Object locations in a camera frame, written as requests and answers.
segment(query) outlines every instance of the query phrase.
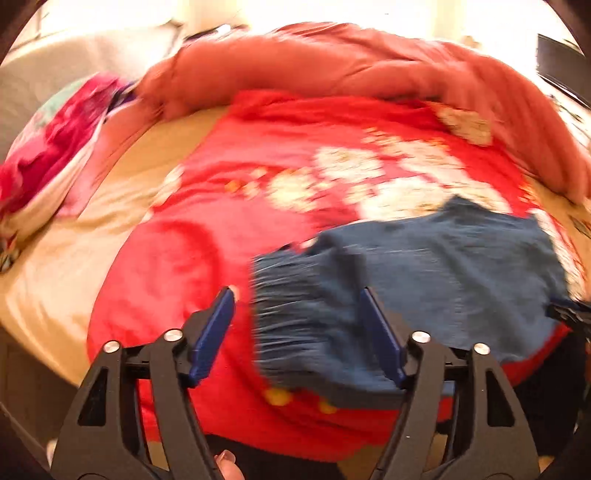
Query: metal pivot screw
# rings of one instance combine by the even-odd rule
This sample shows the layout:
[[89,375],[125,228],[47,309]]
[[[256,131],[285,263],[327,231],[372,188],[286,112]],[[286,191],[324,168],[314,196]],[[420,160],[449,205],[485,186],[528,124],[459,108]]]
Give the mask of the metal pivot screw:
[[412,337],[417,343],[429,343],[431,341],[431,335],[427,332],[414,332]]
[[106,342],[103,346],[105,353],[114,353],[121,347],[121,344],[117,340],[111,340]]
[[164,340],[167,342],[176,342],[183,338],[183,331],[178,329],[169,330],[164,334]]
[[491,347],[485,343],[477,343],[474,345],[474,351],[481,355],[488,355],[491,352]]

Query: yellow dot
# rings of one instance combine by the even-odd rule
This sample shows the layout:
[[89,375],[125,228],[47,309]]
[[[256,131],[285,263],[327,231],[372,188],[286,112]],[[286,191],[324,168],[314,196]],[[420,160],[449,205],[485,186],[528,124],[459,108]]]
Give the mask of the yellow dot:
[[327,415],[332,415],[333,413],[337,413],[339,411],[337,407],[328,403],[324,398],[321,398],[318,402],[318,409]]
[[265,167],[257,167],[252,171],[251,177],[253,179],[260,179],[261,177],[264,177],[266,174],[267,169]]
[[263,395],[267,402],[274,407],[285,407],[294,397],[289,390],[277,387],[268,388]]
[[226,183],[226,191],[229,193],[236,193],[240,189],[240,182],[237,180],[231,180]]

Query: hand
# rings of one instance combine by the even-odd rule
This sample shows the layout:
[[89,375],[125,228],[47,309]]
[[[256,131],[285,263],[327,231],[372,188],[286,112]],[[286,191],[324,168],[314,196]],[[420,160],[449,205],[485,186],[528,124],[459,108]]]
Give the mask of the hand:
[[217,467],[226,480],[244,480],[244,475],[236,465],[236,457],[229,450],[224,450],[214,457]]

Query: blue fabric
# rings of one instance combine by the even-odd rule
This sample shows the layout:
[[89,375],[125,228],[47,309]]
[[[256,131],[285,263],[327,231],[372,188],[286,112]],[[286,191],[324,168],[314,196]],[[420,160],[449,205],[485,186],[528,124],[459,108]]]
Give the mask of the blue fabric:
[[454,197],[432,215],[322,232],[303,254],[255,260],[255,340],[264,376],[346,408],[397,408],[356,301],[372,286],[385,307],[444,345],[487,343],[500,362],[536,353],[567,297],[564,270],[534,218]]

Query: pink comforter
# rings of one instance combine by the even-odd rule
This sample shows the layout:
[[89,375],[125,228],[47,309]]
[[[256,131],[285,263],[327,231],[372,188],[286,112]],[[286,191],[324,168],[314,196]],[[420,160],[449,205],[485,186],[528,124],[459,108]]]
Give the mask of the pink comforter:
[[227,105],[245,89],[303,96],[438,99],[479,112],[515,161],[580,203],[589,156],[538,88],[499,60],[462,46],[352,24],[304,23],[273,34],[203,38],[152,67],[137,94],[165,119]]

